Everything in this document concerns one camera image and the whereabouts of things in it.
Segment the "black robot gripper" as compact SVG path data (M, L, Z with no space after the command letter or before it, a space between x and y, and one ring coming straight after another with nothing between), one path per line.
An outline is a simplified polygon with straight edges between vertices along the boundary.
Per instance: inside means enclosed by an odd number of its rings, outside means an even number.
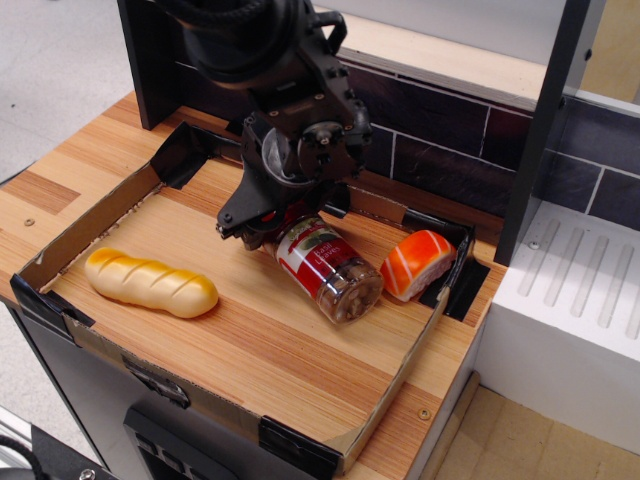
M274 62L249 58L216 68L216 83L247 91L254 105L243 125L242 180L218 214L223 238L257 250L299 201L308 214L349 212L350 190L339 180L362 170L372 128L338 50L300 44Z

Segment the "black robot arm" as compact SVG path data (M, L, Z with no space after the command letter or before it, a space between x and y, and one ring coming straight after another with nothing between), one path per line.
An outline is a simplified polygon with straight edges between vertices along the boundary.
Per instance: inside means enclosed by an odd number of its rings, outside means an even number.
M337 58L347 35L337 11L309 1L161 1L183 28L196 69L246 92L243 176L218 214L223 238L259 248L292 206L318 212L338 181L356 177L372 128Z

